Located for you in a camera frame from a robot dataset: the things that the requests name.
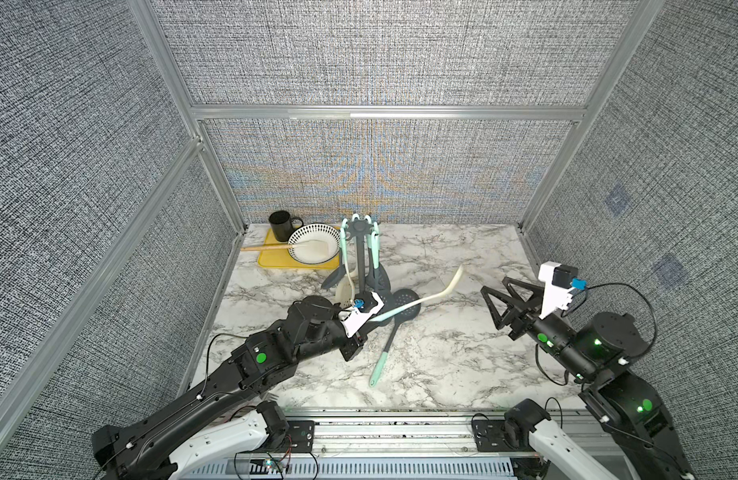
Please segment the cream slotted spatula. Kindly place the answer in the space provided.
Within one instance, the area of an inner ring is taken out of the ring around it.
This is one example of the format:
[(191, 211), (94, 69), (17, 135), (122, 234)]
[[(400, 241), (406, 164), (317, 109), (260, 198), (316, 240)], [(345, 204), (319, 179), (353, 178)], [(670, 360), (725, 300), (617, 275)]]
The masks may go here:
[(441, 298), (444, 298), (444, 297), (452, 294), (454, 292), (454, 290), (456, 289), (458, 283), (460, 282), (461, 278), (463, 277), (464, 273), (465, 273), (465, 265), (464, 264), (461, 264), (459, 266), (459, 268), (457, 269), (456, 273), (454, 274), (454, 276), (452, 277), (451, 281), (447, 285), (447, 287), (444, 290), (442, 290), (441, 292), (436, 293), (436, 294), (433, 294), (433, 295), (429, 295), (427, 297), (422, 297), (422, 298), (419, 298), (419, 299), (414, 300), (412, 302), (409, 302), (407, 304), (398, 306), (395, 309), (389, 310), (389, 311), (387, 311), (387, 312), (385, 312), (385, 313), (383, 313), (381, 315), (377, 315), (377, 316), (372, 317), (371, 319), (368, 320), (368, 322), (369, 323), (384, 322), (387, 319), (390, 319), (390, 318), (392, 318), (392, 317), (394, 317), (394, 316), (396, 316), (396, 315), (398, 315), (398, 314), (400, 314), (400, 313), (402, 313), (402, 312), (404, 312), (406, 310), (409, 310), (411, 308), (414, 308), (414, 307), (416, 307), (418, 305), (421, 305), (421, 304), (423, 304), (425, 302), (429, 302), (429, 301), (432, 301), (432, 300), (441, 299)]

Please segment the cream skimmer mint handle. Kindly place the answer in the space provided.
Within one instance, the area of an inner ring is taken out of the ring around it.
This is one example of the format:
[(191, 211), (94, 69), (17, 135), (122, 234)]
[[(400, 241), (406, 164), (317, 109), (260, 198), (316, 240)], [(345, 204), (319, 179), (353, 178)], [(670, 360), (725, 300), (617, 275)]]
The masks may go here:
[[(398, 290), (393, 294), (393, 299), (396, 302), (398, 306), (403, 306), (409, 303), (412, 303), (413, 301), (419, 300), (419, 295), (411, 289), (405, 288)], [(386, 365), (386, 362), (388, 360), (388, 357), (390, 355), (390, 351), (392, 348), (392, 345), (394, 343), (395, 337), (400, 329), (400, 327), (413, 319), (415, 319), (421, 311), (421, 305), (415, 305), (413, 307), (409, 307), (402, 312), (396, 314), (393, 317), (393, 329), (391, 330), (391, 333), (386, 341), (386, 344), (384, 346), (384, 349), (375, 365), (375, 368), (372, 372), (372, 375), (370, 377), (369, 386), (371, 388), (374, 388), (379, 383), (384, 367)]]

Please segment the grey utensil rack stand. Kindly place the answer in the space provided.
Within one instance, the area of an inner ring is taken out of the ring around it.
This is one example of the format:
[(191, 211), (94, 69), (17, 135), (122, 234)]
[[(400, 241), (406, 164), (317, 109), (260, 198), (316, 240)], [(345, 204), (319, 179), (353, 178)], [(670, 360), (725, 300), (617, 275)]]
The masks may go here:
[(364, 301), (370, 299), (371, 293), (377, 292), (385, 304), (378, 313), (381, 314), (393, 306), (393, 293), (392, 287), (390, 291), (375, 291), (367, 284), (366, 277), (370, 273), (369, 237), (375, 222), (377, 221), (370, 215), (354, 213), (342, 221), (341, 229), (345, 229), (347, 233), (348, 260), (356, 290), (355, 301), (358, 301), (358, 307), (362, 307)]

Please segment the grey skimmer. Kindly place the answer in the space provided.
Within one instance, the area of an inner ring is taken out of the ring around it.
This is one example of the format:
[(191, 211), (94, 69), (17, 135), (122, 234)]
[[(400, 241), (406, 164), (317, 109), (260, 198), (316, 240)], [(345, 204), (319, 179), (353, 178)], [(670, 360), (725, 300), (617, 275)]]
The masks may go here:
[(369, 237), (370, 273), (366, 277), (367, 284), (375, 291), (390, 291), (389, 276), (380, 262), (380, 229), (377, 222), (372, 226)]

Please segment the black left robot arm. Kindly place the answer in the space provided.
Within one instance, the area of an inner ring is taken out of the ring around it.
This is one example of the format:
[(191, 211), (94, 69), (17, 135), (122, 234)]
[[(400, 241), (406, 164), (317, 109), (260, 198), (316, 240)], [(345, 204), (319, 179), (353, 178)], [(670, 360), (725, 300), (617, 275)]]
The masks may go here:
[(178, 470), (173, 452), (231, 407), (293, 377), (305, 360), (336, 349), (347, 359), (355, 356), (363, 343), (360, 328), (383, 307), (379, 296), (347, 311), (321, 296), (293, 302), (285, 318), (247, 336), (202, 382), (167, 406), (128, 426), (98, 429), (92, 448), (101, 476), (168, 478)]

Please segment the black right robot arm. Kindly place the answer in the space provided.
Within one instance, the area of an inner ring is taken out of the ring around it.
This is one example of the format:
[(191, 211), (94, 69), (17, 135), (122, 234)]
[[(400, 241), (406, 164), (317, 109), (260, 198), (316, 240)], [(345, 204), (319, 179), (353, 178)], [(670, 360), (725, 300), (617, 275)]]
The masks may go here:
[(484, 286), (480, 293), (499, 330), (531, 338), (581, 386), (585, 408), (610, 434), (643, 479), (694, 479), (667, 405), (631, 367), (653, 343), (645, 341), (630, 314), (602, 311), (581, 329), (559, 313), (542, 318), (546, 289), (511, 277), (505, 292)]

